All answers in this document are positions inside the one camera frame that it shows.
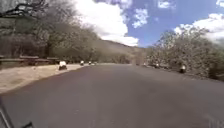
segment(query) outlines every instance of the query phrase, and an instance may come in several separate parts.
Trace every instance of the car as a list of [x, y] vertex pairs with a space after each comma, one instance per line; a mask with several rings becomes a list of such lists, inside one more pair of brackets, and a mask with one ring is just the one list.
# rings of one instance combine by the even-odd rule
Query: car
[[60, 61], [59, 62], [59, 70], [66, 70], [67, 69], [67, 64], [65, 61]]

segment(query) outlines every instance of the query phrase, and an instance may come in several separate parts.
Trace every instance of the person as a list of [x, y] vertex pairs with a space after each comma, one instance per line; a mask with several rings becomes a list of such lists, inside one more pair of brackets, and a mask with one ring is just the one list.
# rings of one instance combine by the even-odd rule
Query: person
[[84, 65], [84, 61], [82, 60], [82, 61], [80, 61], [80, 65], [81, 66], [83, 66]]
[[186, 66], [184, 64], [180, 67], [180, 73], [186, 73]]

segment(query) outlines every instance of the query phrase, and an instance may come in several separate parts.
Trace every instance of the guardrail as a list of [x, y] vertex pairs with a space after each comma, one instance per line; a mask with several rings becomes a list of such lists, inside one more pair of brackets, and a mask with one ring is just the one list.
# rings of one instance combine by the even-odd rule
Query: guardrail
[[20, 56], [19, 58], [5, 58], [0, 55], [0, 69], [23, 67], [23, 66], [37, 66], [57, 64], [58, 58], [48, 57], [46, 59], [39, 58], [38, 56]]

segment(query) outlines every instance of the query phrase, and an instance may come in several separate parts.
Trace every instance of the sky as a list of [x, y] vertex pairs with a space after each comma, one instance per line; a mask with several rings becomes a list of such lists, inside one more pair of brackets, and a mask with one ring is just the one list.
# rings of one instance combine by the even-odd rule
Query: sky
[[103, 40], [147, 47], [164, 31], [206, 28], [224, 38], [224, 0], [73, 0], [83, 26]]

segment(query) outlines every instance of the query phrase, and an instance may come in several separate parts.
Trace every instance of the roadside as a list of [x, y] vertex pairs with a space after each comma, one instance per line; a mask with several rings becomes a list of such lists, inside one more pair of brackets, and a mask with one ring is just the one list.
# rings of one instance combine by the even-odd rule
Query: roadside
[[81, 68], [80, 65], [67, 65], [67, 70], [58, 70], [58, 65], [32, 66], [4, 69], [0, 71], [0, 93], [4, 93], [29, 83], [53, 75]]

